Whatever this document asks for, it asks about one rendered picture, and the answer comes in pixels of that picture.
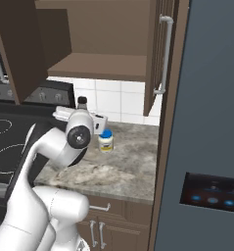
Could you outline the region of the brown drawer front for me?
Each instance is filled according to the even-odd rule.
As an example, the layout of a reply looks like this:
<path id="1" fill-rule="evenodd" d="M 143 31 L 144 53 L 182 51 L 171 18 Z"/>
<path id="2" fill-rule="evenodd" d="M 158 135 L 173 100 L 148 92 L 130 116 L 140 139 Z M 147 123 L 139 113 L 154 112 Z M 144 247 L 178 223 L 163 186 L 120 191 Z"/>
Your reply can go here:
<path id="1" fill-rule="evenodd" d="M 91 206 L 106 208 L 111 204 L 108 211 L 91 209 L 92 214 L 138 225 L 148 225 L 151 221 L 152 206 L 149 204 L 92 195 L 88 195 L 88 199 Z"/>

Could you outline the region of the brown wall cabinet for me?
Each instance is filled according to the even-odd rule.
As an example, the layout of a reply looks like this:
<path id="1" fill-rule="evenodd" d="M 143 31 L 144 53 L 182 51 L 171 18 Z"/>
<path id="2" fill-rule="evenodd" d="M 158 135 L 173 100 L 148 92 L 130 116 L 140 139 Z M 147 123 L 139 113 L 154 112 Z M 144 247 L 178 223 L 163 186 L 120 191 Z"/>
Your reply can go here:
<path id="1" fill-rule="evenodd" d="M 47 72 L 144 81 L 149 0 L 36 0 Z"/>

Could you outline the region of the white jar with blue lid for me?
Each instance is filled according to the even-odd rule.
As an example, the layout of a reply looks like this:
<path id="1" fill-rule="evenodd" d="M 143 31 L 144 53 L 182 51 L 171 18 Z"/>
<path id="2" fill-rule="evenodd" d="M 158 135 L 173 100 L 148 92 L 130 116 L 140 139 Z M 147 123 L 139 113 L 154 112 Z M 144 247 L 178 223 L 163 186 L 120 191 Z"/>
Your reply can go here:
<path id="1" fill-rule="evenodd" d="M 114 137 L 109 128 L 106 128 L 99 136 L 99 150 L 103 153 L 110 153 L 114 150 Z"/>

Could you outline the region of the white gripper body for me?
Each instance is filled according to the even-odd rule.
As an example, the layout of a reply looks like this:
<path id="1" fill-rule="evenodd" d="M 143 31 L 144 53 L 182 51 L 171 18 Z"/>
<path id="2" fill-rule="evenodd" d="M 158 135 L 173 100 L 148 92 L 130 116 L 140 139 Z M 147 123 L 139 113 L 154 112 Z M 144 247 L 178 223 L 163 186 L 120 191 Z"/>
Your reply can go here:
<path id="1" fill-rule="evenodd" d="M 53 117 L 62 122 L 68 122 L 73 113 L 76 112 L 76 109 L 67 108 L 63 106 L 57 106 L 56 111 L 53 113 Z"/>

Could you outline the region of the grey fridge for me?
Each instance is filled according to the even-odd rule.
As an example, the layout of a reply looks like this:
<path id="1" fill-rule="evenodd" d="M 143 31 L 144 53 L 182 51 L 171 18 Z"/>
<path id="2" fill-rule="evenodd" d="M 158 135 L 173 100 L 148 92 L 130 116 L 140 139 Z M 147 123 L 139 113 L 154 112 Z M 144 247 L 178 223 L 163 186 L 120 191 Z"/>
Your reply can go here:
<path id="1" fill-rule="evenodd" d="M 234 0 L 191 0 L 155 251 L 234 251 Z"/>

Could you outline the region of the plain brown cabinet door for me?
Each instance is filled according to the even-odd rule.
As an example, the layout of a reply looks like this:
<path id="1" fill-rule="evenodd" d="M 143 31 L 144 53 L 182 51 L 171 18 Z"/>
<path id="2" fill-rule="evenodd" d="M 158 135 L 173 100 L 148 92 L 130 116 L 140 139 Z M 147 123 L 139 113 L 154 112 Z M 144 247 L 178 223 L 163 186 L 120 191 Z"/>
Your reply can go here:
<path id="1" fill-rule="evenodd" d="M 48 76 L 34 0 L 0 0 L 0 54 L 19 105 Z"/>

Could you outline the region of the brown base cupboard door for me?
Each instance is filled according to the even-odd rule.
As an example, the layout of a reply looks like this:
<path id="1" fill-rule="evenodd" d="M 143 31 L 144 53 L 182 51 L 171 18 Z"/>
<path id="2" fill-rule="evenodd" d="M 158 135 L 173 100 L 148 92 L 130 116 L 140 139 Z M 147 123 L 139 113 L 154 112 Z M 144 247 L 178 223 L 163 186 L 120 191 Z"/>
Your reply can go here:
<path id="1" fill-rule="evenodd" d="M 96 235 L 97 235 L 97 241 L 98 241 L 98 245 L 97 247 L 93 248 L 92 247 L 92 241 L 91 241 L 91 232 L 90 232 L 90 221 L 94 220 L 96 222 L 95 219 L 88 219 L 88 220 L 84 220 L 80 223 L 77 223 L 77 230 L 80 234 L 80 236 L 87 242 L 87 244 L 90 247 L 91 251 L 100 251 L 100 244 L 99 244 L 99 238 L 98 238 L 98 229 L 97 229 L 97 222 L 96 222 Z"/>
<path id="2" fill-rule="evenodd" d="M 106 247 L 101 251 L 148 251 L 149 228 L 118 221 L 100 221 Z"/>

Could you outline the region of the tall brown fridge surround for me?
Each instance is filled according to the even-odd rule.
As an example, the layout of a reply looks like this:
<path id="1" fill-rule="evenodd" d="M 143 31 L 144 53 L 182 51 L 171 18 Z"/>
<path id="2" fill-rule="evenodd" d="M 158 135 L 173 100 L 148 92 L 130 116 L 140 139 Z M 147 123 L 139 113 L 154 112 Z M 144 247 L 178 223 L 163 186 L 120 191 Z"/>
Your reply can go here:
<path id="1" fill-rule="evenodd" d="M 169 61 L 168 61 L 169 71 L 166 84 L 166 91 L 165 94 L 163 95 L 163 103 L 161 111 L 155 194 L 154 194 L 154 204 L 151 215 L 151 224 L 150 224 L 149 242 L 147 251 L 155 251 L 158 220 L 162 204 L 167 155 L 171 136 L 172 121 L 175 108 L 175 99 L 179 80 L 181 59 L 183 53 L 185 31 L 188 19 L 189 4 L 190 0 L 175 0 L 175 8 L 173 11 L 174 23 L 172 28 L 172 41 L 170 44 Z"/>

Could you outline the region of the black glass hob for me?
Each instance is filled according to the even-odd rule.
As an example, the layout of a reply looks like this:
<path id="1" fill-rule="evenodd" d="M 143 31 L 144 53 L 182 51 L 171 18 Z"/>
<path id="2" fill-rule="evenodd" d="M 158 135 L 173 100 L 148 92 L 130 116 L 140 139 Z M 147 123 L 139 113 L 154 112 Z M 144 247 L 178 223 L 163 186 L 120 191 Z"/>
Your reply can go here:
<path id="1" fill-rule="evenodd" d="M 8 96 L 8 90 L 12 90 L 11 86 L 0 80 L 0 224 L 6 214 L 6 189 L 30 127 L 38 121 L 46 121 L 64 130 L 66 124 L 52 114 L 57 106 L 75 107 L 73 86 L 68 82 L 44 80 L 21 105 L 16 105 L 14 97 Z M 39 99 L 40 92 L 46 94 L 46 100 Z M 55 99 L 57 93 L 62 95 L 60 102 Z"/>

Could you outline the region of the black capped bottle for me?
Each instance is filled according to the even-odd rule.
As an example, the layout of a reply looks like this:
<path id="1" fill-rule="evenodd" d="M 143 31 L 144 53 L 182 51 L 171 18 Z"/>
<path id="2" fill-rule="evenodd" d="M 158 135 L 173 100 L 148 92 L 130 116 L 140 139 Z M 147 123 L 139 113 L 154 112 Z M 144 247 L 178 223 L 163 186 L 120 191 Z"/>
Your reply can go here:
<path id="1" fill-rule="evenodd" d="M 78 109 L 87 109 L 87 98 L 85 96 L 79 96 L 77 98 L 77 108 Z"/>

